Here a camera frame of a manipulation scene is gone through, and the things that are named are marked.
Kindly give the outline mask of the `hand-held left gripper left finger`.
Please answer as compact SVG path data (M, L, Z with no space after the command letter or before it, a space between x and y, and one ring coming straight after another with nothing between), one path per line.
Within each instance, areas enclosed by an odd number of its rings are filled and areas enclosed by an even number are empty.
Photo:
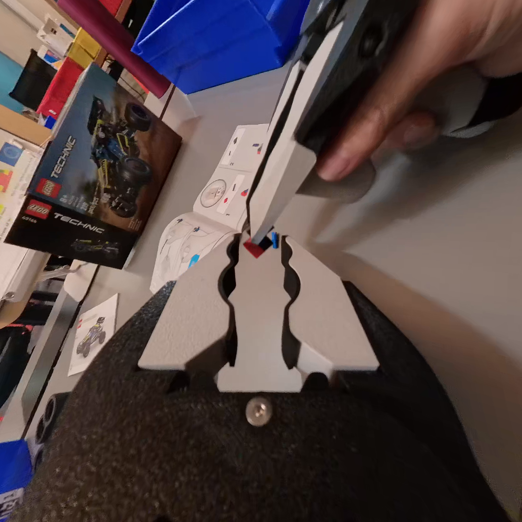
M236 288L240 238L226 238L178 278L139 359L140 369L234 367L238 334L229 297Z

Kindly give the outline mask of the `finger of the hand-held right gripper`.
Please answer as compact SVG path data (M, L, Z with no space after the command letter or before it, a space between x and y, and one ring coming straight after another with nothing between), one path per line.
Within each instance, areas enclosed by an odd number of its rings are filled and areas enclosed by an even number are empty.
M297 92L297 88L303 75L304 69L300 62L296 63L289 69L288 75L283 85L283 89L279 95L278 102L276 104L274 113L271 118L271 122L267 131L267 136L264 144L263 157L252 181L249 195L246 200L246 231L249 233L250 236L255 235L255 232L253 231L253 218L251 211L253 197L257 191L260 180L262 179L269 156L272 153L274 147L276 146L277 141L284 129L294 97Z
M317 154L299 144L296 133L304 112L314 99L314 88L321 74L326 70L330 53L342 29L343 23L338 23L329 31L309 64L305 65L302 60L296 62L302 64L304 75L297 88L284 129L269 156L251 204L255 232L255 235L251 236L251 241L255 244L260 243L270 231L315 165Z

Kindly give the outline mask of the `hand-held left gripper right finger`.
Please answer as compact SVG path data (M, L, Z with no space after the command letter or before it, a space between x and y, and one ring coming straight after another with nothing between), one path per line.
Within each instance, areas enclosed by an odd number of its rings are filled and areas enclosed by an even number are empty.
M375 372L378 359L341 278L289 236L280 243L284 267L281 350L288 369L305 375Z

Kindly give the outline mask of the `black lego wheel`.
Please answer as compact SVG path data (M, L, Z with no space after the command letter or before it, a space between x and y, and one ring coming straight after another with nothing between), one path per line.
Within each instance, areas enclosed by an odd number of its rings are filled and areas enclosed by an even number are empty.
M42 445L51 437L56 422L68 400L70 392L53 394L45 405L44 412L36 426L35 444Z

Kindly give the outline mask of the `lego set box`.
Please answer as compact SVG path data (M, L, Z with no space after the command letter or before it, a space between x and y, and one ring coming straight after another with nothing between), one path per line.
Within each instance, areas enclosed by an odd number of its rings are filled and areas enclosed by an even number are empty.
M123 269L181 144L178 133L91 64L1 241Z

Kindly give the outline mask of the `person's right hand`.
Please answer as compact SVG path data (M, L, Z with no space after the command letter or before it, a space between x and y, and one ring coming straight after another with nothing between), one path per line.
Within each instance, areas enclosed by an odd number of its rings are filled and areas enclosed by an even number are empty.
M424 1L378 81L327 152L318 175L338 181L379 147L416 148L439 134L414 99L447 70L472 63L487 77L521 72L521 1Z

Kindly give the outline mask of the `open instruction booklet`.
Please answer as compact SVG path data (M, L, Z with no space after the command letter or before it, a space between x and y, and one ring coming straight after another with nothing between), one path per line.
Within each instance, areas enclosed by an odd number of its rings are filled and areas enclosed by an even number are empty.
M266 148L269 124L239 125L192 211L174 218L160 236L150 283L156 293L226 238L241 233L246 200Z

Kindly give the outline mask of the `blue storage bin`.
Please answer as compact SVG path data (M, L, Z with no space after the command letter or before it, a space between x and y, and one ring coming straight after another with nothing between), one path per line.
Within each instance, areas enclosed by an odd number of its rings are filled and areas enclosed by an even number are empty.
M155 1L132 52L185 94L284 66L309 1Z

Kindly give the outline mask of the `closed instruction booklet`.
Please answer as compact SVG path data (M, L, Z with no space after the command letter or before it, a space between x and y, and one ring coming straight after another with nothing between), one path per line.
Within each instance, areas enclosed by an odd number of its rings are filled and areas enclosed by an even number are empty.
M85 371L115 333L119 294L82 313L76 327L68 376Z

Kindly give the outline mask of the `maroon cylinder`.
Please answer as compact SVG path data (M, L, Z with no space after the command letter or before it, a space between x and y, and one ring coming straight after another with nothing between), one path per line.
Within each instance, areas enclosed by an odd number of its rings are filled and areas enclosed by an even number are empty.
M134 39L100 1L58 1L59 7L136 77L155 97L161 98L171 82L132 52Z

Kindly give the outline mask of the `yellow box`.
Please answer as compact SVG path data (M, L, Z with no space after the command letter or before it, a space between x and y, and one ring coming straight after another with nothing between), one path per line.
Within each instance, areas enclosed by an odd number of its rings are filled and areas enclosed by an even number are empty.
M101 49L101 45L85 29L80 28L69 46L66 57L84 70L95 62Z

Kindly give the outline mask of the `blue labelled container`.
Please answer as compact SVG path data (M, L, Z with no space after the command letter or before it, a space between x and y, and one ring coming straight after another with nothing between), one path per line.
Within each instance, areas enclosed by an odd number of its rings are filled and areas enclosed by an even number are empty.
M8 521L21 505L25 488L32 477L27 441L21 439L1 443L1 521Z

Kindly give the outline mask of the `red box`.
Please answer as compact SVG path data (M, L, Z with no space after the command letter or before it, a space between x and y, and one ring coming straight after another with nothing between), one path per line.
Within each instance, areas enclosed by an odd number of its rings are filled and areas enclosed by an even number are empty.
M84 68L70 57L65 58L49 84L36 113L43 117L51 116L57 119L83 70Z

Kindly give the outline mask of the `black bag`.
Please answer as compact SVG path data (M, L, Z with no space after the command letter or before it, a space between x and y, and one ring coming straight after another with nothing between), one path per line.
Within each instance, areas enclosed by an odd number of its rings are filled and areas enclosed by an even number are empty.
M52 65L31 49L15 87L8 95L24 107L37 111L56 73Z

